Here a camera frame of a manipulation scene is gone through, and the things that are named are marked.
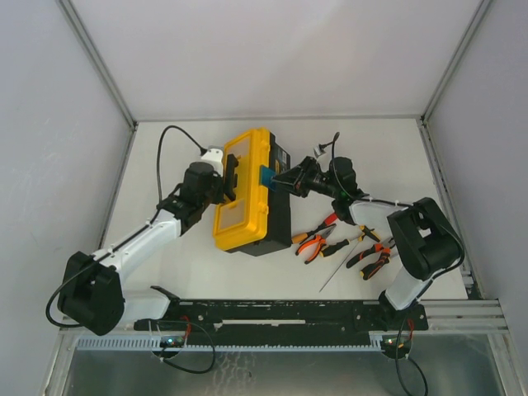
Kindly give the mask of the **yellow black plastic toolbox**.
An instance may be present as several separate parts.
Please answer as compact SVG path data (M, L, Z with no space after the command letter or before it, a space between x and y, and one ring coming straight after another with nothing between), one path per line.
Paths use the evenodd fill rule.
M273 191L272 177L290 169L290 154L266 128L247 130L224 145L238 160L236 200L216 206L215 246L260 257L291 246L290 195Z

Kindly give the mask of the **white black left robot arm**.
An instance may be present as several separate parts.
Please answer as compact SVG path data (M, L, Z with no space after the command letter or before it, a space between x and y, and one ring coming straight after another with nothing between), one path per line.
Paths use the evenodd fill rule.
M125 313L125 280L157 250L198 223L210 205L234 198L238 160L210 148L189 165L183 182L156 205L154 216L107 249L75 252L61 286L50 298L59 312L98 336L113 330Z

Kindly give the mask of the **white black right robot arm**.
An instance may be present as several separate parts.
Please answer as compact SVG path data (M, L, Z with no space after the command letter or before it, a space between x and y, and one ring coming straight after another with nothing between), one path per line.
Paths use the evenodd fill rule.
M378 255L361 269L363 280L377 275L389 264L392 253L397 253L402 267L379 296L388 312L410 309L437 278L458 269L465 260L461 238L435 200L425 197L406 204L368 196L358 186L349 158L332 158L323 171L316 158L307 157L272 176L270 184L293 196L306 197L312 191L328 196L339 220L363 229L363 236L373 240L373 245L345 261L352 268Z

